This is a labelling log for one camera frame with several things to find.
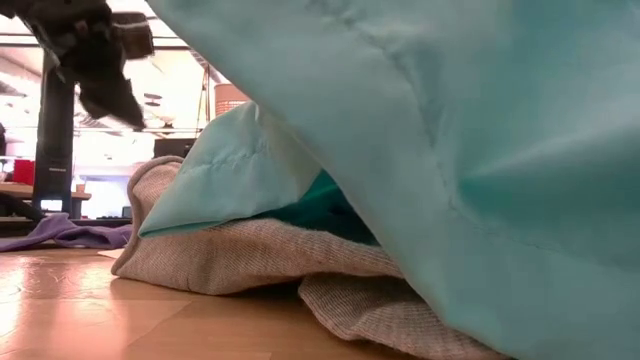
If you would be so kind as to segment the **red box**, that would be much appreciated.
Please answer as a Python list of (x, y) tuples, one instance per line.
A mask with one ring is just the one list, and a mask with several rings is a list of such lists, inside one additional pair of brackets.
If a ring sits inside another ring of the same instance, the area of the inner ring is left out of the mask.
[(13, 180), (16, 183), (33, 185), (35, 176), (35, 162), (29, 159), (14, 161)]

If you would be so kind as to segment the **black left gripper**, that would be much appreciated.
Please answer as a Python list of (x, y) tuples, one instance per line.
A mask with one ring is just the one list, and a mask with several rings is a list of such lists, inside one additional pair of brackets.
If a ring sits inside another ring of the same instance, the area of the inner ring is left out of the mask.
[(13, 15), (53, 58), (61, 78), (80, 87), (79, 101), (92, 118), (145, 128), (123, 74), (120, 30), (131, 23), (129, 12), (113, 11), (106, 0), (13, 0)]

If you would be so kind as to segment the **light teal garment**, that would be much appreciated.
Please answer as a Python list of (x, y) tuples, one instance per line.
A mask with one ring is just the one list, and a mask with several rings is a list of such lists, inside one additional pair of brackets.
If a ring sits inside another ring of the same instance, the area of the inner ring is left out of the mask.
[(326, 171), (448, 326), (518, 360), (640, 360), (640, 0), (148, 0), (249, 100), (141, 227)]

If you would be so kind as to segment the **wooden desk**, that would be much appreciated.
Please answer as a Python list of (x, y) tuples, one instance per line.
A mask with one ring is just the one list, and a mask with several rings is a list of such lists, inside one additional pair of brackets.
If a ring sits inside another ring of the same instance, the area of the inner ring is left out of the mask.
[[(21, 183), (0, 182), (0, 192), (7, 193), (19, 199), (30, 200), (33, 195), (33, 186)], [(80, 219), (82, 217), (82, 202), (90, 200), (92, 195), (86, 192), (75, 191), (72, 191), (71, 195), (70, 217), (72, 219)]]

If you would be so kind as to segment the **purple garment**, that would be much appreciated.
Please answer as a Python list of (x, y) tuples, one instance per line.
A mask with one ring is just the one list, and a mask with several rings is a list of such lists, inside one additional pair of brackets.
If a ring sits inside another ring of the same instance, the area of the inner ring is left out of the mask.
[(64, 248), (113, 250), (123, 248), (129, 241), (133, 226), (117, 227), (76, 225), (66, 214), (45, 217), (26, 237), (0, 241), (0, 252), (22, 251), (47, 241)]

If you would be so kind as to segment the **dark green garment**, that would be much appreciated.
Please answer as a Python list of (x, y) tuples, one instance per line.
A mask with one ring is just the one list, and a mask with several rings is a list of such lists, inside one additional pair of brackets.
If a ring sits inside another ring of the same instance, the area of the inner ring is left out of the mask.
[(255, 219), (267, 218), (300, 228), (329, 232), (360, 244), (379, 245), (326, 171), (318, 174), (309, 190), (297, 202), (255, 216)]

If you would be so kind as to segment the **orange slatted basket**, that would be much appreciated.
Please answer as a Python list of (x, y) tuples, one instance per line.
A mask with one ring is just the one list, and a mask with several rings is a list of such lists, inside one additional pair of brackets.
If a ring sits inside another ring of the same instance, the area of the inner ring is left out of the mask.
[(224, 113), (246, 103), (249, 98), (231, 83), (220, 83), (214, 86), (215, 116)]

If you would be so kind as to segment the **black monitor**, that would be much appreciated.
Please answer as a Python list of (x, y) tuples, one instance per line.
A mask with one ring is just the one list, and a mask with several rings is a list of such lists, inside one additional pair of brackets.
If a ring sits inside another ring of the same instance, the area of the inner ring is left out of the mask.
[(194, 143), (194, 138), (156, 139), (154, 142), (153, 157), (178, 156), (185, 158)]

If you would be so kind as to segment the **beige knit garment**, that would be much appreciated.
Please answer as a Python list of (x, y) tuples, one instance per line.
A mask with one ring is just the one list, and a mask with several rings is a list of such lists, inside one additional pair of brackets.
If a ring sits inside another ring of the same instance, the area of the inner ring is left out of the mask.
[(507, 360), (444, 325), (381, 248), (277, 220), (133, 234), (112, 272), (208, 295), (298, 281), (313, 315), (343, 340), (368, 340), (425, 360)]

